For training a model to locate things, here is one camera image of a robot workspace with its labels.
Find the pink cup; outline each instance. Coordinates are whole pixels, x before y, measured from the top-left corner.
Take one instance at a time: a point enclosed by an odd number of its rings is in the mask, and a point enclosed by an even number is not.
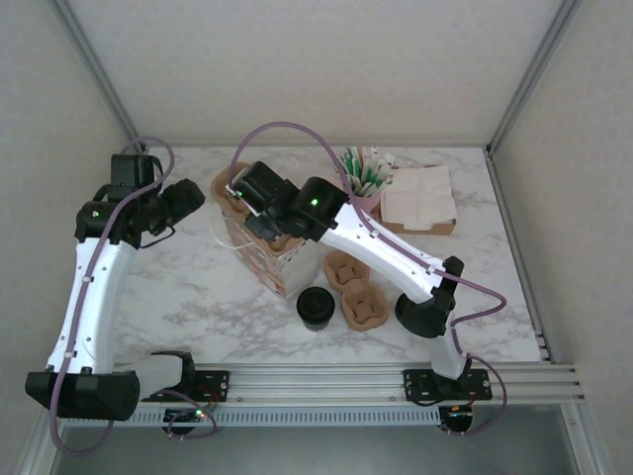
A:
[[[374,208],[380,203],[380,194],[370,196],[369,198],[362,198],[360,196],[355,196],[354,198],[356,198],[358,206],[368,215],[371,215]]]

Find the white wall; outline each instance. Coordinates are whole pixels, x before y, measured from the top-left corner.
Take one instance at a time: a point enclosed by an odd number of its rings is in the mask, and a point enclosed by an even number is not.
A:
[[[633,2],[584,2],[497,157],[546,327],[633,473]]]
[[[68,298],[74,217],[109,179],[123,137],[46,2],[0,14],[0,473],[16,473]]]
[[[70,3],[146,133],[403,145],[488,141],[560,0]]]

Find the cardboard box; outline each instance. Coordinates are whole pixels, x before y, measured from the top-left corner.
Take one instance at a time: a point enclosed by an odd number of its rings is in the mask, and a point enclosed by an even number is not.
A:
[[[248,164],[238,163],[237,171],[245,166]],[[230,196],[225,189],[227,183],[228,168],[214,178],[211,194],[222,209],[231,243],[235,247],[252,243],[235,249],[237,257],[275,295],[286,300],[293,299],[317,276],[317,244],[289,236],[271,243],[256,237],[244,224],[248,216],[246,206]]]
[[[374,211],[372,212],[372,214],[376,215],[381,225],[383,225],[389,231],[397,235],[449,236],[451,233],[453,233],[453,230],[457,226],[457,220],[452,220],[450,223],[440,223],[440,224],[433,225],[433,227],[430,230],[406,230],[405,226],[401,223],[389,223],[387,221],[383,221],[383,217],[381,215],[380,203],[378,204],[378,206],[376,206],[376,208],[374,208]]]

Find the marble table surface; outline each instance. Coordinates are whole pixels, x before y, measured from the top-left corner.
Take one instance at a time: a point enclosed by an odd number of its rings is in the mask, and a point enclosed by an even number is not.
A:
[[[482,151],[478,148],[384,147],[400,167],[445,164],[458,212],[451,236],[404,236],[439,257],[457,255],[463,276],[501,292],[508,306],[500,313],[458,327],[464,350],[489,361],[538,361],[539,348],[526,310],[507,236]],[[196,181],[205,205],[177,225],[174,237],[136,254],[126,282],[116,326],[117,362],[132,362],[162,349],[184,349],[198,363],[405,363],[426,362],[422,338],[407,332],[390,315],[380,328],[354,332],[336,310],[324,332],[308,332],[295,302],[276,297],[237,259],[217,244],[210,226],[230,242],[220,207],[211,198],[212,178],[226,167],[233,147],[176,148],[174,172],[167,180]],[[165,162],[166,153],[152,153]],[[245,161],[261,159],[283,176],[303,184],[313,174],[333,173],[319,147],[248,148]],[[393,306],[401,294],[378,272],[372,281]],[[315,285],[327,288],[320,270]],[[332,292],[339,308],[340,296]],[[491,297],[459,286],[458,316],[483,310]]]

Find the black cup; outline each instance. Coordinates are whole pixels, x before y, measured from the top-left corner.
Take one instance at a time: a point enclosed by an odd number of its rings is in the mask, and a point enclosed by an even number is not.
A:
[[[311,332],[320,332],[334,315],[334,298],[322,287],[309,287],[297,299],[297,312]]]

